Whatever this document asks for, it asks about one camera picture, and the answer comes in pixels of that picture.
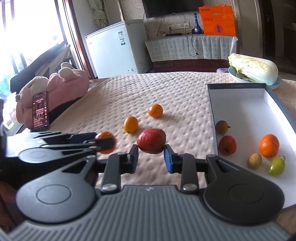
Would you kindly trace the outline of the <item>round orange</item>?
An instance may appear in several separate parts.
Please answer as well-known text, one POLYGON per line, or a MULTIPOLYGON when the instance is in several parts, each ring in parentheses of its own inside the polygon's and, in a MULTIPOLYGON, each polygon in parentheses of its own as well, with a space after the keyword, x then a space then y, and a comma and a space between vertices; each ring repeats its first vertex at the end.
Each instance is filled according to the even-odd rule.
POLYGON ((111 154, 115 148, 116 148, 116 138, 115 136, 108 132, 108 131, 103 131, 103 132, 100 132, 98 133, 96 136, 95 136, 95 139, 96 140, 99 140, 99 147, 100 147, 100 150, 99 150, 99 153, 100 154, 104 154, 104 155, 108 155, 108 154, 111 154))

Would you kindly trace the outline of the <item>yellow orange kumquat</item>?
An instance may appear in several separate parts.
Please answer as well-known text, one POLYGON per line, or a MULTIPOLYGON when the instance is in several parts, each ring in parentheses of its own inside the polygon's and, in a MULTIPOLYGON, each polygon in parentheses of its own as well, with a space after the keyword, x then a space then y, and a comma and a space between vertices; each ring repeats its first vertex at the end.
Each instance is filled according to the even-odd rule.
POLYGON ((123 129, 126 133, 135 133, 138 129, 138 120, 134 116, 128 116, 123 124, 123 129))

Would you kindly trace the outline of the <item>large red apple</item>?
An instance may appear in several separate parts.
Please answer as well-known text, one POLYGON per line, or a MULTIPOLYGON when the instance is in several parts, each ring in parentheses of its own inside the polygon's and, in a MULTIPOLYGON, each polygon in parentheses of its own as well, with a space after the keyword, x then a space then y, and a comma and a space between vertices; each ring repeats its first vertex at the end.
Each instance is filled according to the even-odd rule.
POLYGON ((138 147, 149 154, 160 154, 166 144, 166 133, 159 128, 143 130, 137 137, 138 147))

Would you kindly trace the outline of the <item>small orange tangerine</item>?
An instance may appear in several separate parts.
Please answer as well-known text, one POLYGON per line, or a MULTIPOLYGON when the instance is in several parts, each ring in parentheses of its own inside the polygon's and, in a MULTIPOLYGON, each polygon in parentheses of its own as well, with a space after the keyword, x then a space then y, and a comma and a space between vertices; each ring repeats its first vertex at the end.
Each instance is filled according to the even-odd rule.
POLYGON ((148 109, 149 116, 153 118, 159 118, 163 114, 163 108, 160 104, 152 104, 148 109))

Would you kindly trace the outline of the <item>small red hawthorn fruit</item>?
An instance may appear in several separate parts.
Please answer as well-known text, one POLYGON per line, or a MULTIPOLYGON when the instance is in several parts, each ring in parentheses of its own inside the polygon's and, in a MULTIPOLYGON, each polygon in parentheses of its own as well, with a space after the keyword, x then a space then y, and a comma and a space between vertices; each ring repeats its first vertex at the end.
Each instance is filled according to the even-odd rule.
POLYGON ((232 136, 224 136, 218 144, 218 151, 224 156, 232 155, 236 152, 236 140, 232 136))

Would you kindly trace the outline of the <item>pink plush toy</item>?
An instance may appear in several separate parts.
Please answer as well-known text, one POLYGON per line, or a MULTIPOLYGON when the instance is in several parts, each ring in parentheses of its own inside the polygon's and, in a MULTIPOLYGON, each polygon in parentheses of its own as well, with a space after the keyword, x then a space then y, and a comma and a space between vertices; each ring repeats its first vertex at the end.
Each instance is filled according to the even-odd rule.
POLYGON ((89 88, 89 78, 84 70, 75 69, 68 62, 61 64, 61 69, 49 78, 36 76, 16 95, 16 120, 25 127, 33 128, 33 96, 47 92, 48 111, 83 97, 89 88))

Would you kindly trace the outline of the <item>dark grey cardboard tray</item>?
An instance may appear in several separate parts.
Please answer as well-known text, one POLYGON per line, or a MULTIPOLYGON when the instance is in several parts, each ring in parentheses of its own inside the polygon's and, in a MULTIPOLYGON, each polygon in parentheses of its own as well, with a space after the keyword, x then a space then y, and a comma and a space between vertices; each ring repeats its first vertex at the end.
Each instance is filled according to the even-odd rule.
POLYGON ((212 124, 226 121, 227 134, 236 140, 236 152, 228 161, 247 168, 247 160, 259 152, 259 143, 267 134, 280 142, 279 155, 285 156, 284 172, 273 177, 268 174, 270 159, 253 172, 278 185, 285 195, 284 208, 295 205, 295 118, 279 97, 266 84, 219 83, 208 84, 212 124))

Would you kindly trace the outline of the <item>orange mandarin in tray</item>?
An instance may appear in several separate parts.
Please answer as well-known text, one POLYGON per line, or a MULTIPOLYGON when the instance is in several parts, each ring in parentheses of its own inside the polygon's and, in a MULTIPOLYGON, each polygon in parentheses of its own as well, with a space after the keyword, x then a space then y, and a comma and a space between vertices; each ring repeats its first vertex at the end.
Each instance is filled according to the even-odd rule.
POLYGON ((265 158, 274 158, 278 155, 280 142, 273 134, 265 135, 259 144, 259 151, 265 158))

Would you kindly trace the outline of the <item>white chest freezer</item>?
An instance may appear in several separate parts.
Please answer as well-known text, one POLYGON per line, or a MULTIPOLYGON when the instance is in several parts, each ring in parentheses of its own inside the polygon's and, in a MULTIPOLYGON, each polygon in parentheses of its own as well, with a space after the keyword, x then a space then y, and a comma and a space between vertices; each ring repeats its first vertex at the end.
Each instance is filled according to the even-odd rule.
POLYGON ((142 74, 152 68, 143 20, 128 20, 85 37, 98 78, 142 74))

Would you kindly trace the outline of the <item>purple round object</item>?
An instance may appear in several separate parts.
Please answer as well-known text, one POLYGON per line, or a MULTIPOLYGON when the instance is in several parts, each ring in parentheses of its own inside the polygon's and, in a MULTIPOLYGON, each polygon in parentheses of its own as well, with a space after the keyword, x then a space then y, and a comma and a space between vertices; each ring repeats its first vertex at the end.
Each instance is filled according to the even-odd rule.
POLYGON ((222 67, 216 70, 217 73, 228 73, 228 68, 222 67))

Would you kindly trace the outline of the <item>cloth covered tv cabinet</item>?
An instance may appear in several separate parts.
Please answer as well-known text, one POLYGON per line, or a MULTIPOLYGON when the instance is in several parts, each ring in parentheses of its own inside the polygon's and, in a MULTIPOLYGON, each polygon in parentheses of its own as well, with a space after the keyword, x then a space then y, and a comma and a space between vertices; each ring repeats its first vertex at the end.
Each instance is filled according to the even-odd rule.
POLYGON ((237 52, 238 38, 187 34, 159 37, 145 44, 156 72, 216 72, 229 67, 228 57, 237 52))

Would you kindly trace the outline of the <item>napa cabbage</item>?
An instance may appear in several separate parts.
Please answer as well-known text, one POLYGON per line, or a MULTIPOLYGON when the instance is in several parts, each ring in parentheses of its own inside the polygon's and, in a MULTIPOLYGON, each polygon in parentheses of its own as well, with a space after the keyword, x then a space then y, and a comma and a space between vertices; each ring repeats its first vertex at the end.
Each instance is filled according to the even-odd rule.
POLYGON ((233 66, 239 74, 252 80, 273 85, 278 78, 278 67, 270 60, 235 53, 232 53, 228 60, 229 65, 233 66))

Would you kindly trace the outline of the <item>blue glass bottle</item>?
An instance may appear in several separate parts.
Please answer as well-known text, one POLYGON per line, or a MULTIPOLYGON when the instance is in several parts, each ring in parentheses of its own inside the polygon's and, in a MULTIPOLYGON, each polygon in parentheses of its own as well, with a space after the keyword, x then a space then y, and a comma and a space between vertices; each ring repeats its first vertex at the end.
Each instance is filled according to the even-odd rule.
POLYGON ((193 13, 193 18, 194 18, 195 26, 192 29, 192 34, 200 35, 200 34, 202 34, 202 29, 198 23, 197 13, 193 13))

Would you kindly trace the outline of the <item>black flat television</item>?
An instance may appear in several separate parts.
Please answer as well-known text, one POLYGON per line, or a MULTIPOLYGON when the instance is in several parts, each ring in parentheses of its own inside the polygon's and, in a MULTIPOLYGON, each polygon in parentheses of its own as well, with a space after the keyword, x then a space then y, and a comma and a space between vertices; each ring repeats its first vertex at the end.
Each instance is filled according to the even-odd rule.
POLYGON ((203 0, 142 0, 147 18, 197 11, 203 0))

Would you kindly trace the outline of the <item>orange gift box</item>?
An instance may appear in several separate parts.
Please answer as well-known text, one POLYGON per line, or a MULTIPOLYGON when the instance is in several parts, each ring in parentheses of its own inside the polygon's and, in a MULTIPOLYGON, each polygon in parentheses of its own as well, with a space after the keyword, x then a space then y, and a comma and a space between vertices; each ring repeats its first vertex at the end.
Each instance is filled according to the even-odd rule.
POLYGON ((199 7, 205 35, 236 36, 235 18, 232 6, 199 7))

